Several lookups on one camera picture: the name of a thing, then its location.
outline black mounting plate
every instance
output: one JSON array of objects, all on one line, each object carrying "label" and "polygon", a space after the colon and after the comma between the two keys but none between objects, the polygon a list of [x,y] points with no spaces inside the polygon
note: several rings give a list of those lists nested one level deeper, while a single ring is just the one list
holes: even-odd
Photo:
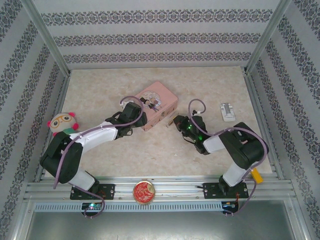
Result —
[{"label": "black mounting plate", "polygon": [[[97,195],[103,197],[104,200],[113,200],[115,196],[115,187],[114,184],[99,184]],[[99,200],[99,198],[87,194],[79,189],[72,187],[70,193],[71,200]]]},{"label": "black mounting plate", "polygon": [[205,182],[202,188],[205,199],[236,199],[237,193],[239,194],[239,199],[247,199],[249,197],[247,184],[245,182],[230,187],[227,195],[224,195],[220,190],[218,182]]}]

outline stuffed doll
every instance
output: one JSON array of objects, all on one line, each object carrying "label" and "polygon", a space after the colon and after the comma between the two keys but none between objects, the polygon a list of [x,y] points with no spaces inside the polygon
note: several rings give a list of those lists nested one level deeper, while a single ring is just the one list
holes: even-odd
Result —
[{"label": "stuffed doll", "polygon": [[76,114],[74,112],[69,113],[59,113],[54,116],[51,121],[47,122],[47,126],[53,132],[55,136],[59,132],[64,132],[65,134],[74,134],[79,128],[79,124],[75,119]]}]

